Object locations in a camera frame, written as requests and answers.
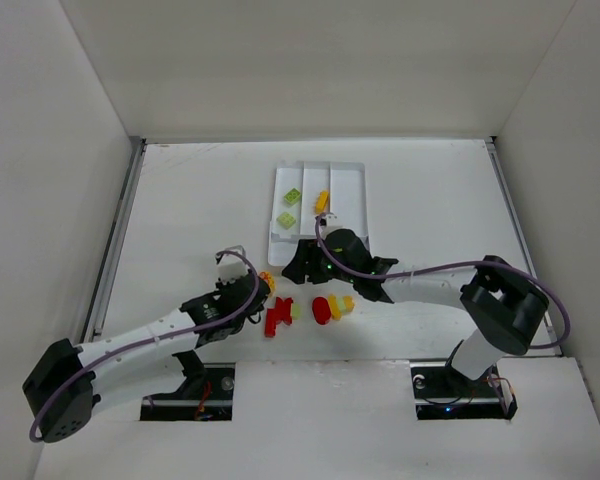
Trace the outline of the lime green square brick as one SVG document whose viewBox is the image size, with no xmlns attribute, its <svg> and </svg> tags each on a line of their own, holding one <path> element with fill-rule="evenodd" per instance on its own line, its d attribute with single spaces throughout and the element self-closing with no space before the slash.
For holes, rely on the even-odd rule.
<svg viewBox="0 0 600 480">
<path fill-rule="evenodd" d="M 284 211 L 276 217 L 276 224 L 284 230 L 289 230 L 296 224 L 296 218 L 291 213 Z"/>
<path fill-rule="evenodd" d="M 286 205 L 293 206 L 301 201 L 301 196 L 300 190 L 292 188 L 283 195 L 283 200 Z"/>
</svg>

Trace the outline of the yellow butterfly print brick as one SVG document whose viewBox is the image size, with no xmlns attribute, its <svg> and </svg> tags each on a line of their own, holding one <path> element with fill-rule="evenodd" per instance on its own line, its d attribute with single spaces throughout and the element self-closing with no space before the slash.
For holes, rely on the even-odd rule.
<svg viewBox="0 0 600 480">
<path fill-rule="evenodd" d="M 275 283 L 274 276 L 267 271 L 261 271 L 259 273 L 259 277 L 267 284 L 270 294 L 274 294 L 275 290 L 276 290 L 276 283 Z"/>
</svg>

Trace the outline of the yellow long brick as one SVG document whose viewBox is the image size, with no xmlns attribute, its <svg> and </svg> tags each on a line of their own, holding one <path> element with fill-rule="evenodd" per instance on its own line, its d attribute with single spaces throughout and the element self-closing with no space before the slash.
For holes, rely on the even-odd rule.
<svg viewBox="0 0 600 480">
<path fill-rule="evenodd" d="M 322 190 L 319 194 L 318 197 L 316 199 L 316 202 L 314 204 L 314 213 L 315 214 L 321 214 L 327 211 L 328 208 L 328 204 L 329 204 L 329 191 L 328 190 Z"/>
</svg>

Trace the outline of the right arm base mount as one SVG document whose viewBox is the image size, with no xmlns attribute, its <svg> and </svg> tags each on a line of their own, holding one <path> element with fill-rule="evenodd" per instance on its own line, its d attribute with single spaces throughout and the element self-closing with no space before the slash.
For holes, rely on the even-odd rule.
<svg viewBox="0 0 600 480">
<path fill-rule="evenodd" d="M 410 365 L 417 419 L 505 420 L 518 411 L 511 382 L 496 365 L 478 380 L 468 380 L 443 362 Z"/>
</svg>

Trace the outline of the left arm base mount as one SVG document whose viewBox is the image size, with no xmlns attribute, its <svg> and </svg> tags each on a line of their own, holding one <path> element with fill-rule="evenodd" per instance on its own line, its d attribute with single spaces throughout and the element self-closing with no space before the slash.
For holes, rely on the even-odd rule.
<svg viewBox="0 0 600 480">
<path fill-rule="evenodd" d="M 143 422 L 225 422 L 233 416 L 235 363 L 203 363 L 193 351 L 175 354 L 184 380 L 177 389 L 145 397 Z"/>
</svg>

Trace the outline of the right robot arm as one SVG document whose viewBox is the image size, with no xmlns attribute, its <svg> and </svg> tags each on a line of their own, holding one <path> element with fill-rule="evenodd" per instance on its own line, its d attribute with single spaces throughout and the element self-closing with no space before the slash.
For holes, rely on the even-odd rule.
<svg viewBox="0 0 600 480">
<path fill-rule="evenodd" d="M 542 290 L 497 256 L 411 273 L 395 258 L 371 255 L 349 229 L 300 240 L 282 276 L 297 285 L 340 280 L 371 302 L 419 302 L 465 311 L 476 330 L 455 347 L 447 367 L 472 381 L 506 355 L 525 355 L 549 306 Z"/>
</svg>

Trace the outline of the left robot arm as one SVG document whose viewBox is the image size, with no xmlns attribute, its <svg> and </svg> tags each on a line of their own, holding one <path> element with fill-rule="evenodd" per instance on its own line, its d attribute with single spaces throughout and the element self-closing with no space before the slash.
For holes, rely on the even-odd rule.
<svg viewBox="0 0 600 480">
<path fill-rule="evenodd" d="M 207 371 L 197 349 L 239 333 L 270 294 L 265 280 L 248 273 L 127 333 L 79 345 L 52 343 L 22 387 L 34 416 L 30 440 L 62 441 L 94 415 L 130 400 L 198 393 Z"/>
</svg>

